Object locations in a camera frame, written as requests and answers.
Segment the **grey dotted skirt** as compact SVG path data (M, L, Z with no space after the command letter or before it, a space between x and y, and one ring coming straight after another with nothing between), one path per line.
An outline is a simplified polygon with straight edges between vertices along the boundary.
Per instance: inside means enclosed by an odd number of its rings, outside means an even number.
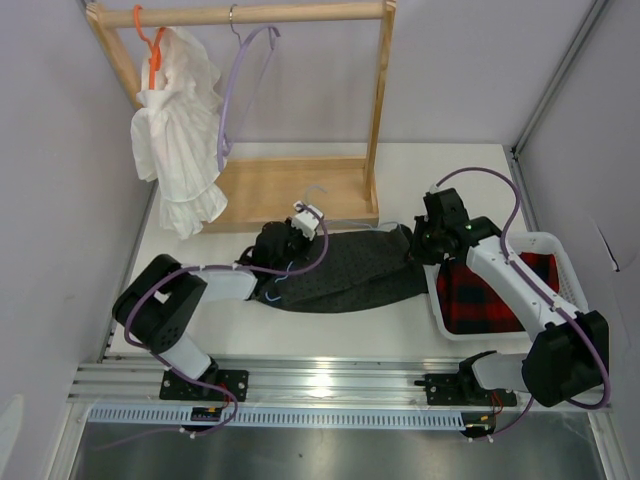
M258 273L251 298L297 313L374 309L428 292L423 267L408 259L411 230L360 230L329 235L322 262L302 275Z

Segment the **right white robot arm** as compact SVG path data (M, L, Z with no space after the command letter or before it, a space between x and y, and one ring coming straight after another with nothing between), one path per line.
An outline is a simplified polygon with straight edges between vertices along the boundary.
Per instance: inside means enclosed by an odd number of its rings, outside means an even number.
M584 312L543 282L513 251L506 230L485 216L470 218L453 188L425 194L409 257L423 265L462 260L506 304L532 344L525 354L497 351L467 359L458 395L479 403L492 390L528 393L544 407L568 402L598 410L611 398L609 325Z

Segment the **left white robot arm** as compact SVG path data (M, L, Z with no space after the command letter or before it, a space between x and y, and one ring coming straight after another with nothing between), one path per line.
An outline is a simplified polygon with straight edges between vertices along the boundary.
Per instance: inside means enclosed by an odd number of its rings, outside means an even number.
M186 332L200 302L248 300L261 280L293 277L318 267L329 239L324 215L310 205L284 222L270 222L247 255L231 265L185 265L156 256L117 298L113 319L125 341L154 356L182 379L197 400L216 390L217 364Z

